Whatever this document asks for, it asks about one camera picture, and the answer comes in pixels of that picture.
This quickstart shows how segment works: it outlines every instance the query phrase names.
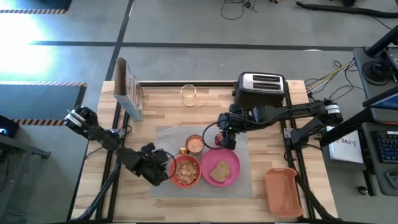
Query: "concrete floor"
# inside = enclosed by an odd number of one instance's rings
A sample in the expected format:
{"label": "concrete floor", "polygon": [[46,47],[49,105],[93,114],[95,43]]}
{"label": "concrete floor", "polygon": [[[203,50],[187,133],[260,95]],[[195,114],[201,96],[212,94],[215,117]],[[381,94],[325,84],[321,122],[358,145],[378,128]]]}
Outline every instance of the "concrete floor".
{"label": "concrete floor", "polygon": [[[83,103],[95,110],[112,56],[126,58],[140,80],[235,80],[243,71],[272,72],[290,80],[306,80],[333,71],[334,60],[352,60],[353,54],[347,50],[350,47],[370,46],[388,32],[371,17],[306,11],[293,1],[271,4],[257,0],[258,12],[245,10],[242,18],[227,21],[220,16],[222,0],[135,0],[126,33],[119,36],[128,3],[129,0],[73,0],[65,15],[0,14],[0,80],[87,82]],[[357,5],[398,11],[391,0],[358,1]],[[234,15],[238,9],[239,6],[228,6],[226,13]],[[391,27],[398,24],[398,19],[381,20]],[[119,48],[118,39],[124,43],[261,44],[270,49],[278,46],[273,50]],[[335,48],[314,52],[297,50],[297,46]],[[348,72],[348,77],[361,86],[357,72]],[[328,98],[347,84],[340,75],[315,98]],[[362,109],[362,101],[363,92],[353,90],[337,103],[347,119]],[[40,172],[41,181],[24,189],[23,196],[36,202],[42,189],[51,189],[50,193],[59,198],[40,201],[39,208],[30,203],[21,209],[28,214],[29,223],[62,222],[67,217],[67,200],[70,198],[70,203],[72,199],[87,141],[62,127],[23,126],[22,130],[23,141],[30,136],[28,143],[53,152],[51,164],[56,168],[45,166],[47,169]],[[67,154],[75,159],[65,161]],[[396,223],[398,198],[359,195],[355,186],[364,184],[361,170],[350,166],[339,169],[328,160],[327,153],[325,159],[340,218]],[[59,181],[46,181],[58,178],[60,172],[64,175]]]}

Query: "cup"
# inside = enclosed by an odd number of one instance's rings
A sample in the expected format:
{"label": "cup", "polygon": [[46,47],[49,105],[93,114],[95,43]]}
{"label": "cup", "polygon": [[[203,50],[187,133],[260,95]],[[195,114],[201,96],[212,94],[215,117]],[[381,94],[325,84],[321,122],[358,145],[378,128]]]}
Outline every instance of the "cup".
{"label": "cup", "polygon": [[197,102],[197,89],[193,85],[185,85],[180,90],[181,100],[185,106],[193,106]]}
{"label": "cup", "polygon": [[205,148],[205,143],[201,136],[194,134],[187,138],[187,141],[185,141],[185,147],[189,150],[191,155],[199,156]]}

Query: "pink plate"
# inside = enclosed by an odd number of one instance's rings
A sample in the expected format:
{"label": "pink plate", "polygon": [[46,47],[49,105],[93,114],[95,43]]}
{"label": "pink plate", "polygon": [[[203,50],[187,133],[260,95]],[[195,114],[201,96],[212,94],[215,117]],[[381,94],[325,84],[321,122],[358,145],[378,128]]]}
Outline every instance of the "pink plate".
{"label": "pink plate", "polygon": [[[219,183],[210,177],[210,172],[216,167],[220,160],[227,162],[231,168],[231,177],[229,177],[224,183]],[[235,152],[229,149],[210,149],[205,153],[205,155],[203,155],[200,166],[203,178],[205,178],[209,184],[216,187],[226,187],[233,184],[241,173],[241,163],[239,162]]]}

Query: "monitor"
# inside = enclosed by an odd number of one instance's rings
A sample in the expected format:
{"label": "monitor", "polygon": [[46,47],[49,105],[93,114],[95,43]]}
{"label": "monitor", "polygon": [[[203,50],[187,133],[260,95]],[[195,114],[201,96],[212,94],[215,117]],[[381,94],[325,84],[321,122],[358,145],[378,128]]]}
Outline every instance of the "monitor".
{"label": "monitor", "polygon": [[398,86],[365,101],[363,106],[368,108],[398,110]]}
{"label": "monitor", "polygon": [[18,128],[19,128],[19,124],[0,115],[0,134],[1,135],[13,138],[15,136],[15,134],[17,133]]}

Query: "small orange object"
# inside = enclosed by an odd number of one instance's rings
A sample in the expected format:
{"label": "small orange object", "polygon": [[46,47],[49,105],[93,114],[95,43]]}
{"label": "small orange object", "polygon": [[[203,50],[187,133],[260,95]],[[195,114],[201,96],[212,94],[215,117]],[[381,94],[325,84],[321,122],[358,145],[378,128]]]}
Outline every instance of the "small orange object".
{"label": "small orange object", "polygon": [[[191,182],[190,184],[182,184],[181,181],[178,181],[177,179],[177,174],[175,174],[170,180],[172,181],[173,184],[175,184],[177,187],[181,188],[189,188],[194,186],[200,179],[201,176],[201,169],[200,169],[200,163],[192,156],[189,155],[181,155],[175,158],[175,161],[177,162],[177,170],[178,170],[178,165],[182,164],[183,162],[188,161],[188,163],[193,163],[195,164],[195,167],[197,168],[197,173],[196,173],[196,178]],[[174,161],[170,165],[170,170],[169,170],[169,175],[172,175],[175,170],[175,163]]]}
{"label": "small orange object", "polygon": [[182,146],[182,147],[180,147],[180,153],[181,153],[181,155],[186,155],[186,154],[189,154],[189,150],[187,149],[187,147]]}
{"label": "small orange object", "polygon": [[269,169],[264,178],[268,207],[278,217],[299,217],[303,215],[297,196],[294,177],[296,171],[291,168]]}

